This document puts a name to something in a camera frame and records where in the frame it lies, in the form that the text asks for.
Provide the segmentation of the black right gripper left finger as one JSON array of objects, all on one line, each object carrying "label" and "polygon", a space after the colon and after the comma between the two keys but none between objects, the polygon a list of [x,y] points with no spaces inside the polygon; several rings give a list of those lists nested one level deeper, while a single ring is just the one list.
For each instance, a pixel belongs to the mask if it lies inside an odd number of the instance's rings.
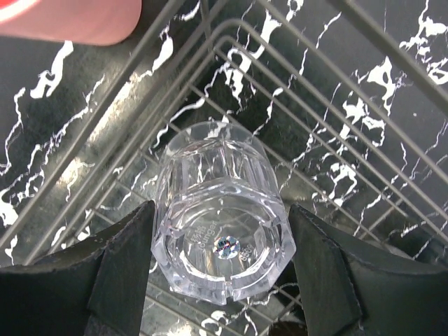
[{"label": "black right gripper left finger", "polygon": [[2,335],[138,335],[155,204],[30,265],[1,268]]}]

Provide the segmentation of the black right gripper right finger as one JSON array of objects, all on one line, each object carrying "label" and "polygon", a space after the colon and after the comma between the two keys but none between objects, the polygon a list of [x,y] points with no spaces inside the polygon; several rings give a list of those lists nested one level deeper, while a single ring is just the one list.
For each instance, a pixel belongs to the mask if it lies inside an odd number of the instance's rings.
[{"label": "black right gripper right finger", "polygon": [[288,219],[309,335],[447,334],[447,268],[377,248],[298,204]]}]

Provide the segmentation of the clear faceted glass tumbler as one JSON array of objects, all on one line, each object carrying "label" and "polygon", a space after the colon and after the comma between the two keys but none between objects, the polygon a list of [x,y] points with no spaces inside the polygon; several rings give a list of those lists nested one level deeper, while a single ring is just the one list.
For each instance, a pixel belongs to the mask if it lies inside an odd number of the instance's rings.
[{"label": "clear faceted glass tumbler", "polygon": [[225,305],[268,291],[296,251],[274,170],[242,126],[206,121],[165,147],[151,251],[172,290]]}]

